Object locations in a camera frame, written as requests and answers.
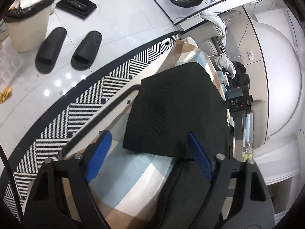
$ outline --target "black cable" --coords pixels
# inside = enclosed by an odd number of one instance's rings
[[[20,219],[20,221],[22,221],[23,220],[23,212],[22,212],[22,208],[21,208],[21,204],[20,204],[20,200],[19,200],[19,194],[18,194],[18,191],[17,191],[17,187],[16,187],[14,176],[13,176],[12,168],[9,164],[9,161],[7,160],[7,157],[4,153],[4,150],[1,146],[1,144],[0,144],[0,157],[1,157],[1,160],[4,164],[4,167],[6,168],[7,175],[9,177],[9,181],[10,181],[10,184],[11,184],[11,189],[12,189],[12,192],[13,192],[13,196],[14,196],[17,212],[18,212],[18,215],[19,215],[19,219]]]

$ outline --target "bolt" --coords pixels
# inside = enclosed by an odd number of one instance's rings
[[[249,164],[255,164],[255,160],[251,157],[251,158],[248,158],[248,163]]]
[[[52,161],[53,161],[53,158],[47,157],[47,158],[44,160],[44,163],[45,163],[45,164],[49,164],[49,163],[52,163]]]
[[[74,154],[74,158],[75,159],[82,159],[83,158],[83,154],[81,152],[77,152]]]
[[[217,153],[217,154],[216,154],[216,157],[217,157],[218,159],[220,159],[220,160],[224,160],[224,159],[226,158],[226,156],[223,155],[222,153]]]

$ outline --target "rug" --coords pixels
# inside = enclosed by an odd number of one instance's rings
[[[9,158],[21,205],[43,160],[57,160],[60,150],[123,86],[168,51],[183,31],[146,43],[97,70],[54,103],[30,128]],[[0,178],[0,199],[18,218],[6,171]]]

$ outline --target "black folded cloth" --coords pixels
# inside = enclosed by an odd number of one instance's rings
[[[190,228],[210,188],[191,160],[179,160],[168,176],[157,202],[156,212],[144,229]]]
[[[196,62],[145,78],[132,105],[123,148],[191,158],[186,137],[192,132],[211,152],[229,157],[233,134],[227,122],[228,107]]]

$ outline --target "slide sandal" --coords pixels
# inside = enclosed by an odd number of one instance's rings
[[[35,65],[41,74],[49,74],[53,70],[66,35],[66,29],[57,27],[40,46]]]
[[[71,65],[76,70],[88,69],[94,62],[102,42],[102,35],[97,31],[89,32],[76,48]]]

